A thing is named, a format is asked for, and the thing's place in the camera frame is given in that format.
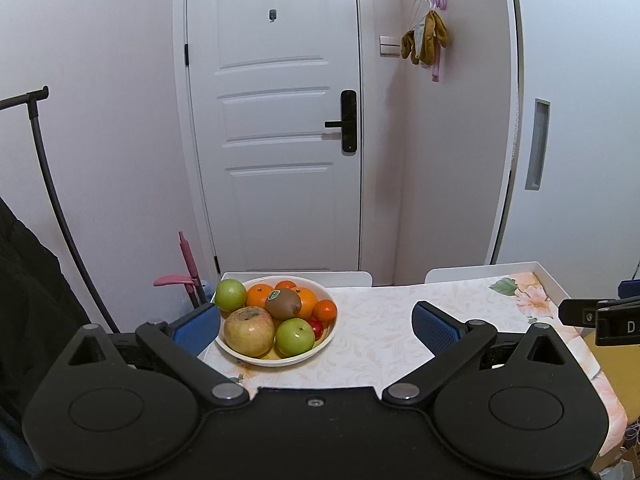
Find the large green apple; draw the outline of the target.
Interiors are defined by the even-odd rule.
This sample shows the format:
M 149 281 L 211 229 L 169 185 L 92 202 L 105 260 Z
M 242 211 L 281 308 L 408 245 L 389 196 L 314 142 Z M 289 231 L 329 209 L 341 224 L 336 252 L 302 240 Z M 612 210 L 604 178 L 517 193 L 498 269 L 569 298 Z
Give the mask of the large green apple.
M 215 290 L 213 300 L 219 310 L 233 312 L 245 306 L 246 288 L 234 278 L 221 280 Z

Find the red yellow apple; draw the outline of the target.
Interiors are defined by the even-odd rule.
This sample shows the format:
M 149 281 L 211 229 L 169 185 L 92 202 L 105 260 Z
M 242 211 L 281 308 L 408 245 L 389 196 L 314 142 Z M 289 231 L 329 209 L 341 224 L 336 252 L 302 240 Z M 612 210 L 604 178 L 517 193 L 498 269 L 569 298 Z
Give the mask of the red yellow apple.
M 243 356 L 259 358 L 270 351 L 276 326 L 264 308 L 244 307 L 226 318 L 222 333 L 229 348 Z

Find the brown kiwi with sticker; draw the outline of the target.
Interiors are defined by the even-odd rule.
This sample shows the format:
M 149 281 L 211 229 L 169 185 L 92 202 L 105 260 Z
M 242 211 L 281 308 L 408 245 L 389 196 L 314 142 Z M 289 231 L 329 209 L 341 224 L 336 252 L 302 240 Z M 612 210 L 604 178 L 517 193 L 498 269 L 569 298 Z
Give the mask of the brown kiwi with sticker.
M 297 318 L 302 302 L 293 289 L 273 289 L 265 301 L 266 311 L 276 320 Z

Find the small green apple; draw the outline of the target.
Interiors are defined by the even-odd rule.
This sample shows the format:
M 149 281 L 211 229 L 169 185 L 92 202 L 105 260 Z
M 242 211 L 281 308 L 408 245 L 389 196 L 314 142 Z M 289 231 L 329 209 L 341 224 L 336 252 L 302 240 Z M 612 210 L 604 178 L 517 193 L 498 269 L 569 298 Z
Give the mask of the small green apple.
M 302 318 L 283 321 L 276 331 L 276 348 L 282 356 L 299 356 L 309 351 L 316 342 L 314 330 Z

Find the small mandarin orange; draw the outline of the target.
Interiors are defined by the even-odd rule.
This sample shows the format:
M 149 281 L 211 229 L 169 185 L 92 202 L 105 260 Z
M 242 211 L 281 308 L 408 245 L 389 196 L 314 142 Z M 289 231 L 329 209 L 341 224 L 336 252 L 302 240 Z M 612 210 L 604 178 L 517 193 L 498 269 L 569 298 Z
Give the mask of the small mandarin orange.
M 297 285 L 290 280 L 283 280 L 283 281 L 277 282 L 276 286 L 274 286 L 275 289 L 294 289 L 296 287 Z

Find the pink plastic stand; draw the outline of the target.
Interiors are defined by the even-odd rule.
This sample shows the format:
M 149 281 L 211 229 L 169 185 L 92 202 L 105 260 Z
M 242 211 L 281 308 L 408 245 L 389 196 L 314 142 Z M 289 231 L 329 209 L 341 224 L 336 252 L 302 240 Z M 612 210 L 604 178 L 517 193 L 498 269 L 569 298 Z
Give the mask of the pink plastic stand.
M 180 252 L 183 262 L 186 265 L 186 274 L 169 274 L 161 276 L 153 282 L 153 286 L 163 287 L 169 285 L 182 285 L 186 290 L 186 296 L 189 297 L 192 308 L 197 309 L 207 302 L 204 285 L 200 278 L 200 274 L 198 273 L 198 266 L 196 265 L 190 243 L 182 231 L 180 231 L 178 235 Z

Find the floral tablecloth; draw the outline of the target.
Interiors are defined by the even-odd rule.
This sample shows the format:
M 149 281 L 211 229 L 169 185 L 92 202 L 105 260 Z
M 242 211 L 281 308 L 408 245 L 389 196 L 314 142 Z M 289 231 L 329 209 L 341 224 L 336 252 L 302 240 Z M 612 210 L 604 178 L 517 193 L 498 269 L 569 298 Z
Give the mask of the floral tablecloth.
M 342 286 L 335 273 L 290 273 L 288 279 L 337 307 L 335 320 L 313 349 L 292 358 L 276 350 L 250 358 L 218 335 L 200 354 L 205 364 L 249 393 L 262 387 L 383 392 L 457 342 L 463 335 L 457 323 L 481 320 L 514 334 L 544 323 L 564 341 L 605 406 L 608 435 L 601 451 L 608 453 L 624 440 L 623 404 L 584 337 L 561 323 L 558 307 L 567 292 L 537 263 L 439 269 L 428 272 L 423 283 L 407 286 Z

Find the orange in bowl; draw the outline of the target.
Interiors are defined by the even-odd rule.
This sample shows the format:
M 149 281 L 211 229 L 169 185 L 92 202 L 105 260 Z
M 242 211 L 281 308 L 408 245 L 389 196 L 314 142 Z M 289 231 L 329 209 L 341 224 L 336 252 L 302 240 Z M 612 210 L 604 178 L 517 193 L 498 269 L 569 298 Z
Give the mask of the orange in bowl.
M 247 307 L 265 307 L 265 303 L 272 291 L 273 287 L 264 283 L 250 286 L 246 292 L 245 305 Z
M 314 306 L 318 302 L 316 294 L 307 287 L 294 287 L 293 292 L 296 292 L 300 301 L 300 309 L 297 316 L 308 320 L 308 318 L 312 317 Z

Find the white sliding wardrobe door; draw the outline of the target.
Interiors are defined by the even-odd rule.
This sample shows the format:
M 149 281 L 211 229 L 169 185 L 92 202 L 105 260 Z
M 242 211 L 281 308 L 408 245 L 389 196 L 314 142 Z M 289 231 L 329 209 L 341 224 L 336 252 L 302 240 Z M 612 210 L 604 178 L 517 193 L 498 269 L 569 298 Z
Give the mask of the white sliding wardrobe door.
M 512 0 L 513 151 L 492 260 L 576 298 L 639 273 L 639 0 Z

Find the orange right in bowl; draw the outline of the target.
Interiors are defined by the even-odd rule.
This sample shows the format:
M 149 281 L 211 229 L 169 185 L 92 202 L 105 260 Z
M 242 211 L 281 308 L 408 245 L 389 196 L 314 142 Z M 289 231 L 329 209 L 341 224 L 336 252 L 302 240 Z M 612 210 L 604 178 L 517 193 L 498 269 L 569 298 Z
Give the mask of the orange right in bowl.
M 318 302 L 316 294 L 307 287 L 294 287 L 293 292 L 296 292 L 300 301 L 300 309 L 297 316 L 308 320 L 308 318 L 312 317 L 314 306 Z

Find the red cherry tomato right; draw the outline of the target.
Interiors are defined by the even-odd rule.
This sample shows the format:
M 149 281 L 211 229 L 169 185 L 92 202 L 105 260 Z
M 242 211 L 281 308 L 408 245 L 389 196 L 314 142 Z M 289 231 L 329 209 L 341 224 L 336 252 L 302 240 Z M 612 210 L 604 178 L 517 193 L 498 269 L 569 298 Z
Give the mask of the red cherry tomato right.
M 324 333 L 323 324 L 314 318 L 310 318 L 307 323 L 311 326 L 311 329 L 314 332 L 314 339 L 319 340 Z

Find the white fruit bowl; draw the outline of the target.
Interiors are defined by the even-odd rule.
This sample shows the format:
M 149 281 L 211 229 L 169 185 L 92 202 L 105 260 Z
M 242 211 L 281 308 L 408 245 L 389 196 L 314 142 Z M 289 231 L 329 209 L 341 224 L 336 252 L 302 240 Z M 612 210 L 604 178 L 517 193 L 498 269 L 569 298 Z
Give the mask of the white fruit bowl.
M 340 315 L 319 283 L 287 275 L 227 278 L 216 344 L 228 356 L 262 367 L 310 359 L 332 341 Z

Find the black metal stand pole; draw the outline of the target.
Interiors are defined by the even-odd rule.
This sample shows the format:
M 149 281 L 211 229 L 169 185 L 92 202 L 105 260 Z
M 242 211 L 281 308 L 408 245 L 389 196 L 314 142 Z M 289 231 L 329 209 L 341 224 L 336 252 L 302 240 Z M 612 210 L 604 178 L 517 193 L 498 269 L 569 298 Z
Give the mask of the black metal stand pole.
M 30 130 L 32 130 L 32 140 L 34 141 L 36 155 L 38 159 L 40 174 L 44 183 L 44 187 L 46 188 L 48 199 L 51 204 L 51 208 L 54 214 L 54 218 L 56 223 L 58 224 L 58 228 L 61 231 L 63 240 L 66 244 L 68 252 L 72 257 L 73 263 L 76 266 L 76 269 L 80 275 L 81 281 L 84 283 L 85 288 L 88 290 L 88 293 L 96 305 L 96 308 L 100 312 L 100 315 L 104 319 L 104 322 L 108 326 L 108 328 L 114 333 L 119 334 L 120 329 L 114 321 L 114 318 L 111 316 L 111 313 L 108 312 L 104 301 L 102 300 L 98 290 L 96 289 L 96 285 L 93 283 L 93 280 L 88 272 L 88 269 L 84 263 L 84 260 L 81 258 L 81 254 L 76 246 L 76 243 L 73 238 L 72 231 L 68 226 L 68 223 L 65 218 L 65 214 L 63 208 L 61 206 L 60 200 L 58 199 L 58 193 L 56 192 L 56 188 L 54 185 L 54 181 L 51 174 L 51 169 L 49 166 L 46 148 L 44 147 L 42 132 L 40 128 L 39 122 L 39 110 L 38 103 L 40 101 L 44 101 L 49 97 L 50 90 L 48 86 L 43 86 L 41 89 L 29 91 L 24 94 L 20 94 L 19 96 L 10 96 L 9 98 L 3 99 L 1 101 L 1 109 L 8 110 L 9 108 L 18 107 L 25 105 L 27 108 L 28 120 L 30 125 Z

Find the hanging clothes on hook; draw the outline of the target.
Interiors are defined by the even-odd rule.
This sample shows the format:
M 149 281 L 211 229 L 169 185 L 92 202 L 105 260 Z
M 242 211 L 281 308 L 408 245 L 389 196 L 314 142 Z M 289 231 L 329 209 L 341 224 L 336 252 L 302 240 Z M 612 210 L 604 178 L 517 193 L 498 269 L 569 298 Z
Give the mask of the hanging clothes on hook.
M 449 32 L 440 12 L 447 0 L 414 0 L 408 30 L 400 38 L 400 56 L 414 66 L 431 70 L 431 81 L 440 81 L 440 57 L 449 44 Z

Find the white wall switch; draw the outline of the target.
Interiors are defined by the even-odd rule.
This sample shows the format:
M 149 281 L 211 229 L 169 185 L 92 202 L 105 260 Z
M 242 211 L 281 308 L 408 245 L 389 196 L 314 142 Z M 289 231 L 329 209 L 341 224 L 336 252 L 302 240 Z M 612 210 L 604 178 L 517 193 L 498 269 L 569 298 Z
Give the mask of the white wall switch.
M 393 36 L 379 36 L 378 50 L 381 56 L 399 56 L 400 39 Z

